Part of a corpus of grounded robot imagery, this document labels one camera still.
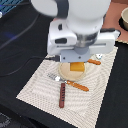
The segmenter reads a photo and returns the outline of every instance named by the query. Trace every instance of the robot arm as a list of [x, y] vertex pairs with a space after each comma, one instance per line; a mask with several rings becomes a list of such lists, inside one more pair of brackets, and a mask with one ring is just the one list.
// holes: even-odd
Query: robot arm
[[61, 62], [87, 62], [92, 54], [109, 53], [120, 35], [117, 30], [102, 30], [111, 0], [31, 0], [35, 9], [57, 17], [49, 28], [49, 55]]
[[42, 14], [52, 17], [57, 16], [57, 3], [54, 0], [31, 0], [31, 3]]
[[68, 15], [68, 0], [31, 0], [34, 8], [41, 14], [66, 18]]

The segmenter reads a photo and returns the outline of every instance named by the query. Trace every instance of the knife handle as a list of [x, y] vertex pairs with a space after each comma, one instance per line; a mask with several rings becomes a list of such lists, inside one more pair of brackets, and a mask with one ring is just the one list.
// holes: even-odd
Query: knife handle
[[93, 63], [93, 64], [96, 64], [96, 65], [100, 65], [101, 62], [100, 61], [97, 61], [97, 60], [92, 60], [92, 59], [89, 59], [88, 60], [89, 63]]
[[65, 83], [61, 83], [60, 88], [60, 101], [59, 101], [59, 107], [64, 108], [64, 101], [65, 101]]
[[77, 83], [74, 83], [74, 82], [72, 82], [72, 81], [67, 81], [67, 84], [68, 85], [71, 85], [71, 86], [73, 86], [73, 87], [76, 87], [76, 88], [78, 88], [78, 89], [81, 89], [81, 90], [83, 90], [83, 91], [89, 91], [89, 89], [87, 88], [87, 87], [85, 87], [85, 86], [83, 86], [83, 85], [80, 85], [80, 84], [77, 84]]

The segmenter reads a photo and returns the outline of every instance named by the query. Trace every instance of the yellow cheese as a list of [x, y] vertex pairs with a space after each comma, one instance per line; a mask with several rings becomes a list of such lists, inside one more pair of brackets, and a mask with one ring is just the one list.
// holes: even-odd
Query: yellow cheese
[[70, 71], [84, 72], [84, 70], [85, 70], [84, 62], [70, 63]]

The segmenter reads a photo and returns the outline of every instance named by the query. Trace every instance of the black table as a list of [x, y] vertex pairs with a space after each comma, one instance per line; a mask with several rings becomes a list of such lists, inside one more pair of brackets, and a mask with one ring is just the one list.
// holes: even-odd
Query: black table
[[[25, 29], [36, 15], [37, 12], [31, 5], [25, 5], [16, 7], [0, 19], [0, 45]], [[47, 55], [47, 35], [51, 21], [52, 18], [41, 16], [31, 30], [0, 51], [0, 76], [16, 70], [32, 56]], [[118, 42], [115, 45], [118, 47], [118, 52], [96, 128], [128, 127], [128, 45]], [[17, 73], [0, 77], [0, 104], [50, 128], [75, 128], [16, 99], [41, 62], [40, 59], [33, 59]]]

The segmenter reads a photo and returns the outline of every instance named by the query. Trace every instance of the woven placemat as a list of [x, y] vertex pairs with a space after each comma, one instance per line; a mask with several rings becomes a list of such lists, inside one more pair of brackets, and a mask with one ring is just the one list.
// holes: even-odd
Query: woven placemat
[[44, 60], [17, 98], [78, 128], [95, 128], [117, 48], [104, 54], [101, 65], [86, 63], [85, 77], [77, 83], [89, 88], [81, 91], [66, 85], [65, 107], [59, 108], [60, 84], [47, 77], [58, 74], [57, 62]]

